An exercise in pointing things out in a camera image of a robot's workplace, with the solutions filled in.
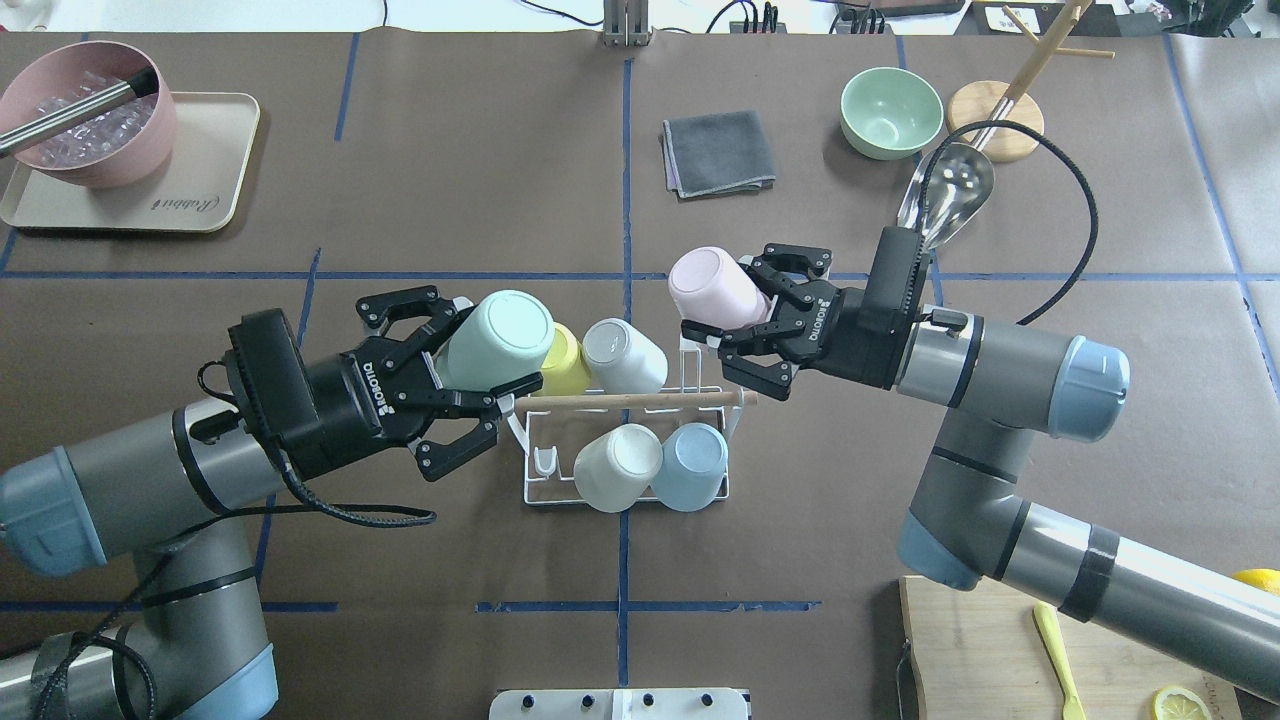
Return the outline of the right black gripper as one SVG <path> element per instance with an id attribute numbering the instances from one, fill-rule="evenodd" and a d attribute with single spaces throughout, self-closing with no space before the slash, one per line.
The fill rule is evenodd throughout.
<path id="1" fill-rule="evenodd" d="M 870 316 L 864 291 L 831 284 L 829 263 L 828 249 L 768 243 L 760 255 L 739 259 L 765 297 L 762 324 L 727 331 L 681 320 L 681 336 L 705 345 L 724 379 L 778 401 L 790 397 L 794 365 L 888 389 L 899 377 L 908 323 L 899 318 L 891 331 L 864 324 Z"/>

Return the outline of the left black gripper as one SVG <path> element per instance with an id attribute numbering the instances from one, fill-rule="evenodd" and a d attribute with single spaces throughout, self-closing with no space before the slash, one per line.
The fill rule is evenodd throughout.
<path id="1" fill-rule="evenodd" d="M 302 443 L 303 465 L 351 465 L 387 448 L 407 447 L 425 480 L 435 482 L 497 446 L 498 425 L 515 410 L 513 395 L 465 389 L 398 393 L 380 386 L 370 366 L 426 366 L 461 327 L 463 305 L 435 286 L 375 293 L 356 301 L 367 338 L 348 354 L 307 368 L 320 429 Z M 404 340 L 398 322 L 421 319 Z M 429 439 L 435 421 L 472 421 L 462 436 Z"/>

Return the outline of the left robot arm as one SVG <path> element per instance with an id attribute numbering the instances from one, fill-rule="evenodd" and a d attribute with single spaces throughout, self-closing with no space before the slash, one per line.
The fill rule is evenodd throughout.
<path id="1" fill-rule="evenodd" d="M 276 492 L 294 512 L 358 527 L 425 527 L 396 505 L 329 503 L 308 482 L 407 447 L 428 480 L 497 443 L 499 419 L 541 386 L 507 372 L 448 389 L 433 355 L 481 313 L 431 286 L 364 297 L 367 337 L 312 366 L 276 309 L 243 316 L 220 364 L 229 389 L 3 475 L 3 537 L 31 570 L 64 577 L 129 553 L 141 619 L 47 638 L 3 689 L 20 719 L 260 719 L 278 700 L 273 643 L 243 519 Z"/>

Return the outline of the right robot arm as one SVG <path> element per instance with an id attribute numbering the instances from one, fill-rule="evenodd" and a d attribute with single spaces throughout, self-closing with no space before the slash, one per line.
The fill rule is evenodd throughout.
<path id="1" fill-rule="evenodd" d="M 1132 393 L 1092 445 L 1037 437 L 1038 503 L 1215 571 L 1277 566 L 1277 242 L 1105 263 L 1041 328 L 1120 347 Z M 806 372 L 731 448 L 732 497 L 636 515 L 620 675 L 732 685 L 759 719 L 916 715 L 895 546 L 942 413 Z"/>

